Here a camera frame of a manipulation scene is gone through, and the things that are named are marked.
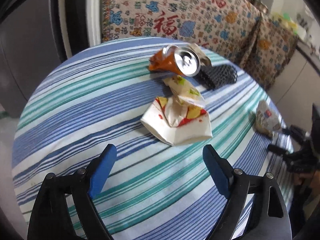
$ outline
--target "screw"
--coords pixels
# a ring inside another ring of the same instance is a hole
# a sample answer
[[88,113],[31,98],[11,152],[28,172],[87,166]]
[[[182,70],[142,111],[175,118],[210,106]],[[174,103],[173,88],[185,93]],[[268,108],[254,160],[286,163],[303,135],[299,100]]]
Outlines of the screw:
[[239,168],[235,168],[234,169],[235,174],[241,175],[243,173],[243,171]]
[[273,174],[271,172],[266,173],[267,178],[273,179]]
[[77,170],[77,173],[79,175],[85,174],[85,172],[86,172],[85,168],[80,168],[79,170]]
[[52,173],[52,172],[50,172],[50,173],[48,173],[48,174],[45,176],[45,178],[46,178],[46,179],[52,179],[54,176],[55,176],[55,174]]

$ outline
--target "striped tablecloth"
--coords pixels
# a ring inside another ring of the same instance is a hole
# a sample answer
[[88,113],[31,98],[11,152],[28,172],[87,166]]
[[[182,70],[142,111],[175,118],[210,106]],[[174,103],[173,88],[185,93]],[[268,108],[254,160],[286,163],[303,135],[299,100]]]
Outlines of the striped tablecloth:
[[[168,44],[183,42],[151,37],[107,42],[73,56],[39,85],[21,115],[12,154],[15,194],[27,222],[47,173],[86,167],[108,143],[116,145],[117,161],[94,204],[115,240],[206,237],[226,201],[202,160],[206,144],[248,174],[274,173],[290,205],[292,178],[267,152],[271,140],[252,126],[260,100],[276,107],[241,69],[236,84],[215,91],[189,79],[206,100],[212,139],[171,147],[141,124],[156,96],[171,95],[162,82],[168,73],[147,69],[148,59]],[[214,65],[226,62],[204,51]],[[274,142],[292,148],[287,136]],[[251,203],[249,196],[235,236],[244,230]],[[71,197],[68,206],[77,234],[84,236]]]

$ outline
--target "sofa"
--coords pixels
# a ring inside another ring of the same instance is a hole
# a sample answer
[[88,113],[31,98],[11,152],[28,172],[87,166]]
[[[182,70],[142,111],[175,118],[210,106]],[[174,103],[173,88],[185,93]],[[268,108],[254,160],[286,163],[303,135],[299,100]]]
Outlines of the sofa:
[[229,59],[265,90],[297,37],[247,0],[102,0],[103,41],[154,36],[195,42]]

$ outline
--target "metal pot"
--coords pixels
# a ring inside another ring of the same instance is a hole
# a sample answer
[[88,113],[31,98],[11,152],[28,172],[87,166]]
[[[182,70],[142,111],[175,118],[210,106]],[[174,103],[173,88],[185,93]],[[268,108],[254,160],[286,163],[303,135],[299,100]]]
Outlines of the metal pot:
[[268,14],[269,9],[268,7],[262,3],[261,0],[252,0],[252,4],[261,12],[263,12],[264,14]]

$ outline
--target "round table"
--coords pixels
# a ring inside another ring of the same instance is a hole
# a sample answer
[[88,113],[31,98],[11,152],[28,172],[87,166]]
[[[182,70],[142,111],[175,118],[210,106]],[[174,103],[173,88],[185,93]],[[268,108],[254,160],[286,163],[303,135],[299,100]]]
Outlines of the round table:
[[[212,139],[172,147],[141,124],[155,97],[171,95],[162,82],[168,73],[147,68],[148,59],[169,44],[185,43],[151,37],[110,41],[68,59],[39,85],[20,117],[12,153],[15,194],[27,222],[47,173],[66,175],[86,167],[108,143],[116,145],[117,161],[93,202],[115,240],[206,237],[226,201],[202,160],[206,144],[247,174],[272,172],[290,205],[291,176],[267,152],[271,140],[253,128],[252,112],[260,100],[277,109],[240,68],[236,84],[217,90],[188,79],[206,100]],[[227,62],[204,52],[213,65]],[[292,147],[284,135],[273,143]],[[76,233],[83,236],[72,198],[67,201]],[[251,203],[248,196],[235,236],[244,230]]]

